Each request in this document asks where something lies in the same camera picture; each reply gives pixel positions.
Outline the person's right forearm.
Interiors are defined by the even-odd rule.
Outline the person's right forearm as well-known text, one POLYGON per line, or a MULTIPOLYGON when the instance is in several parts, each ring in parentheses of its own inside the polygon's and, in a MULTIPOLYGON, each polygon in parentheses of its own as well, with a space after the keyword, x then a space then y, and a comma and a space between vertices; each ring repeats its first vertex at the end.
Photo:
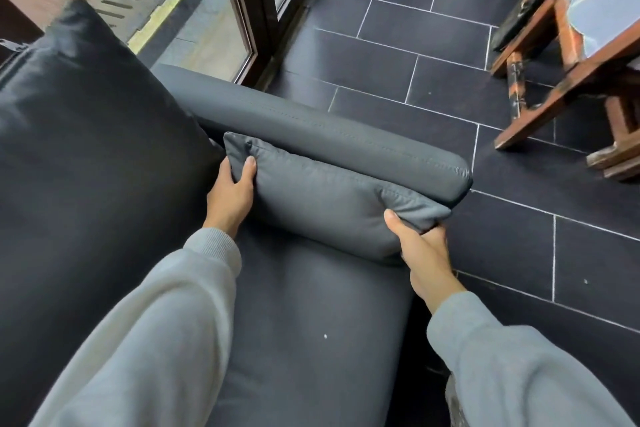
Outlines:
POLYGON ((531 326, 504 326, 474 293, 446 299, 426 333, 467 427, 636 427, 582 363, 531 326))

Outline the grey sofa seat cushion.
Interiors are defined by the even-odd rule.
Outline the grey sofa seat cushion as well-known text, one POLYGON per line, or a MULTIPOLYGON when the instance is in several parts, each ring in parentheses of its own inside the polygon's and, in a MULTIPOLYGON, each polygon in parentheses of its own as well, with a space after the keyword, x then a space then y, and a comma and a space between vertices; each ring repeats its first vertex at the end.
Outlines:
POLYGON ((413 291, 378 264, 247 219, 227 372, 206 427, 384 427, 413 291))

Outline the small grey cushion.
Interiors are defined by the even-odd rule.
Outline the small grey cushion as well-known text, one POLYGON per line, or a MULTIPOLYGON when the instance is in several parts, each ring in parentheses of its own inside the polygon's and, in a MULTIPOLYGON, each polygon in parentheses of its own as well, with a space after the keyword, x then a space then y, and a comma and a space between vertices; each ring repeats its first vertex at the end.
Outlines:
POLYGON ((252 215, 272 227, 368 261, 395 264, 399 239, 385 224, 387 209, 419 234, 451 209, 408 188, 295 155, 240 133, 223 136, 233 175, 257 163, 252 215))

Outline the person's left hand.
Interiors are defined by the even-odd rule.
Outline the person's left hand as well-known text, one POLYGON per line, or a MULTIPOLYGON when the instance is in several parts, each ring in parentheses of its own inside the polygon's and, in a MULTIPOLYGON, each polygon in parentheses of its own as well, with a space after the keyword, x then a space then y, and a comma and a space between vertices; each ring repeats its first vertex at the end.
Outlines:
POLYGON ((207 195, 204 229, 218 229, 235 239, 253 204, 253 188, 238 188, 228 157, 224 158, 214 186, 207 195))

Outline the wooden glass-top table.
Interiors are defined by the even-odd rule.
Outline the wooden glass-top table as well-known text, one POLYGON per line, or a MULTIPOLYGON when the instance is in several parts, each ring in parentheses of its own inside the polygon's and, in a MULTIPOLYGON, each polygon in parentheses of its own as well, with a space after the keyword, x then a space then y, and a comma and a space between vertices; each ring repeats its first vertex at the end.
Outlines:
POLYGON ((491 75, 508 81, 511 124, 497 150, 522 142, 576 99, 604 99, 613 142, 587 156, 605 178, 640 178, 640 0, 544 0, 500 52, 491 75), (525 100, 525 57, 556 38, 564 76, 538 105, 525 100))

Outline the large dark back cushion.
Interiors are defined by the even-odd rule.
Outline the large dark back cushion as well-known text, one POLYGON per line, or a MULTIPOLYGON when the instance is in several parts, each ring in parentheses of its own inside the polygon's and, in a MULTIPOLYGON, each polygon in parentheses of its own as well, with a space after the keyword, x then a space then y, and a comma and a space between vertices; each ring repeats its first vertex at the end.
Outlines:
POLYGON ((0 427, 204 219, 225 152, 85 0, 0 69, 0 427))

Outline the person's left forearm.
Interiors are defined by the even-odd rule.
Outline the person's left forearm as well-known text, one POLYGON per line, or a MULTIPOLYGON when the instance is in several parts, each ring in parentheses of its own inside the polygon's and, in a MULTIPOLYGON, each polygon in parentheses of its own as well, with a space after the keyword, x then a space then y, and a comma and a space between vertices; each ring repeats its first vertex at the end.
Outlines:
POLYGON ((29 427, 205 427, 231 351, 241 255, 201 229, 101 320, 29 427))

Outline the dark framed glass door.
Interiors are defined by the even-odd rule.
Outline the dark framed glass door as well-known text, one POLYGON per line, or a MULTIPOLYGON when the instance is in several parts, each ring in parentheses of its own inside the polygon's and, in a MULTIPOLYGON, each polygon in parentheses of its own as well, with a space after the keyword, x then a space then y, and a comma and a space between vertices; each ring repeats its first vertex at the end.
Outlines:
POLYGON ((160 0, 128 39, 160 64, 264 89, 308 0, 160 0))

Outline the person's right hand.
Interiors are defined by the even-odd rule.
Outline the person's right hand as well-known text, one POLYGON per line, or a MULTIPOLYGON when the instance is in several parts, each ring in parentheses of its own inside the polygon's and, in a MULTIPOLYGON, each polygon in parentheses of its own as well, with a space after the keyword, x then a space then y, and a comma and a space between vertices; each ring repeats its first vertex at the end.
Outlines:
POLYGON ((401 245, 401 254, 410 269, 412 288, 431 314, 454 294, 466 291, 453 273, 444 226, 437 225, 409 245, 401 245))

